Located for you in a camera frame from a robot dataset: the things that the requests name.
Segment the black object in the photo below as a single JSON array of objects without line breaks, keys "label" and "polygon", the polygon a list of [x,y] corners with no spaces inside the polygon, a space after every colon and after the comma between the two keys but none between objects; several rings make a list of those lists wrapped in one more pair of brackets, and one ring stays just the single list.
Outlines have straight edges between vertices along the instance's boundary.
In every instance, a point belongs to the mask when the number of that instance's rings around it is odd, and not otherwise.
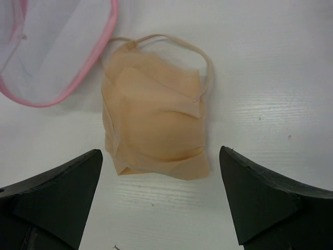
[{"label": "black object", "polygon": [[79,249],[102,161],[95,149],[0,189],[0,250]]},{"label": "black object", "polygon": [[221,148],[220,165],[245,250],[333,249],[333,192],[282,176],[227,147]]}]

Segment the pink piping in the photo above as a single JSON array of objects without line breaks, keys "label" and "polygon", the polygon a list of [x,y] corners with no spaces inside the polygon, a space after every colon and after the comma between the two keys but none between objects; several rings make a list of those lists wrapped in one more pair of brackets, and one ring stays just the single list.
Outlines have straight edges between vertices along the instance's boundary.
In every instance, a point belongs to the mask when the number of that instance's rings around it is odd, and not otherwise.
[{"label": "pink piping", "polygon": [[[39,107],[39,108],[49,107],[52,105],[56,105],[56,104],[62,102],[64,99],[66,99],[80,85],[80,83],[82,82],[84,77],[88,74],[89,70],[94,65],[94,63],[97,61],[99,55],[102,53],[104,47],[108,43],[108,41],[113,33],[114,27],[116,26],[116,22],[117,22],[117,17],[118,17],[118,0],[110,0],[110,2],[111,2],[112,9],[109,14],[108,21],[104,27],[102,36],[99,38],[98,42],[92,49],[90,55],[84,62],[83,66],[80,69],[80,71],[78,72],[78,74],[73,78],[71,83],[67,86],[66,89],[63,90],[63,92],[60,94],[60,96],[55,101],[53,101],[51,103],[47,103],[47,104],[34,104],[34,103],[30,103],[26,100],[23,100],[21,98],[15,97],[13,94],[10,93],[10,91],[8,90],[6,84],[1,76],[0,76],[0,92],[2,92],[6,97],[11,99],[12,101],[22,104],[22,105],[29,106],[29,107]],[[21,4],[23,4],[25,11],[27,11],[26,3],[27,3],[27,0],[21,0]]]}]

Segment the beige fabric pouch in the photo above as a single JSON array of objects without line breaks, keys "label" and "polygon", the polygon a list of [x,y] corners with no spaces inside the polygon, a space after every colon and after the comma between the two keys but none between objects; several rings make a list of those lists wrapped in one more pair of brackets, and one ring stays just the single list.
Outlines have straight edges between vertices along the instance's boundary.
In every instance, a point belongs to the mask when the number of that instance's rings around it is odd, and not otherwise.
[{"label": "beige fabric pouch", "polygon": [[[139,43],[156,36],[202,55],[208,65],[206,83],[201,86],[198,70],[182,69],[139,49]],[[213,78],[211,59],[178,38],[154,34],[117,48],[104,71],[105,147],[117,174],[154,172],[183,180],[206,177],[210,167],[204,151],[203,94]]]}]

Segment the mesh laundry bag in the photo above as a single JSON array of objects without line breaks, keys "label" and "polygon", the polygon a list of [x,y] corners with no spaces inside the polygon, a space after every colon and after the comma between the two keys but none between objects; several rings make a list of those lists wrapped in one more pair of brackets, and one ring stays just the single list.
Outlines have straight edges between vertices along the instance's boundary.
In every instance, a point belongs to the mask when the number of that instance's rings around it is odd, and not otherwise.
[{"label": "mesh laundry bag", "polygon": [[117,0],[0,0],[0,91],[51,106],[82,81],[107,44]]}]

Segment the table top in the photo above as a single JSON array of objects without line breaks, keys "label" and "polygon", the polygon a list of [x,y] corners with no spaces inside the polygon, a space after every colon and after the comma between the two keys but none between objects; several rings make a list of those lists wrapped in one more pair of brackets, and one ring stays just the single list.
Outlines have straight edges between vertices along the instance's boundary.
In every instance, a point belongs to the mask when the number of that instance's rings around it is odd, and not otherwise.
[{"label": "table top", "polygon": [[[212,58],[215,81],[206,95],[211,175],[190,182],[158,174],[118,177],[104,150],[102,70],[96,65],[54,107],[24,107],[0,96],[0,186],[102,149],[103,169],[80,250],[242,249],[221,178],[222,145],[333,190],[333,4],[122,0],[119,7],[114,36],[172,34]],[[205,74],[204,60],[194,53],[165,41],[146,47]]]}]

